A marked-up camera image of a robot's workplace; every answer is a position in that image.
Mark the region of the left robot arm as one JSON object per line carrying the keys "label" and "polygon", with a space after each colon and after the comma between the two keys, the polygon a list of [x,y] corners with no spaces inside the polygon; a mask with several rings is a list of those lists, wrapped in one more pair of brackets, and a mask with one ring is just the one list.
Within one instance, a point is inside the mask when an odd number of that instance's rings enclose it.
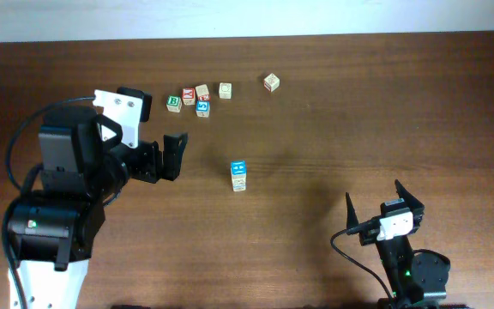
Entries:
{"label": "left robot arm", "polygon": [[97,90],[51,103],[20,124],[6,149],[6,167],[21,133],[37,117],[43,119],[42,161],[22,183],[10,180],[19,195],[1,227],[9,307],[76,307],[105,208],[132,179],[155,184],[178,177],[188,136],[140,140],[151,104],[151,95],[141,90]]}

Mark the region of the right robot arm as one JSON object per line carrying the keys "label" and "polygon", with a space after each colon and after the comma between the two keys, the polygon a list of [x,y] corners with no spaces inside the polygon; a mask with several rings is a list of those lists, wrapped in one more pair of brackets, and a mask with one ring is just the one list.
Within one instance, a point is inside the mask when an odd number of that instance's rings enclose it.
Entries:
{"label": "right robot arm", "polygon": [[382,203],[380,215],[365,222],[346,196],[346,234],[377,248],[390,286],[379,308],[438,308],[447,295],[451,262],[441,253],[412,248],[408,237],[419,230],[425,206],[399,180],[395,189],[398,197]]}

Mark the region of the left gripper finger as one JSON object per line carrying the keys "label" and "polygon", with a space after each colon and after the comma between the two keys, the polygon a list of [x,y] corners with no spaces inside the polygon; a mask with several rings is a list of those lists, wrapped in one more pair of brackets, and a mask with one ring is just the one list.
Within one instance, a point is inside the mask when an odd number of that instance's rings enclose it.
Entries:
{"label": "left gripper finger", "polygon": [[188,139],[187,133],[164,135],[164,150],[162,153],[163,179],[175,180],[179,176]]}
{"label": "left gripper finger", "polygon": [[117,89],[118,94],[123,94],[130,97],[135,97],[142,100],[142,111],[140,116],[140,122],[146,123],[149,120],[149,115],[152,106],[153,96],[147,92],[141,91],[139,89],[119,87]]}

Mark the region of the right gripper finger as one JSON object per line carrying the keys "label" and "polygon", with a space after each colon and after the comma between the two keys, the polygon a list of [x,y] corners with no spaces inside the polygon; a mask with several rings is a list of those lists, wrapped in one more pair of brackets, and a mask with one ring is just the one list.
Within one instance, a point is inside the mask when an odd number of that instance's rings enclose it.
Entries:
{"label": "right gripper finger", "polygon": [[355,234],[358,233],[358,217],[355,212],[355,208],[352,204],[352,199],[350,198],[349,193],[345,194],[346,199],[346,233],[347,234]]}
{"label": "right gripper finger", "polygon": [[414,195],[412,195],[398,179],[395,180],[395,189],[398,197],[402,198],[405,201],[407,207],[413,213],[424,212],[425,206]]}

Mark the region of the plain wooden engraved block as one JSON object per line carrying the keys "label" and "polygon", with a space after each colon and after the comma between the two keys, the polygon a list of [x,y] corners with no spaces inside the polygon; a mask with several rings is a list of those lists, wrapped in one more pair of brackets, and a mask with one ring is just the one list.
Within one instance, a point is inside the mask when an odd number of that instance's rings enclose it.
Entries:
{"label": "plain wooden engraved block", "polygon": [[233,174],[232,175],[232,189],[235,192],[246,190],[246,174]]}

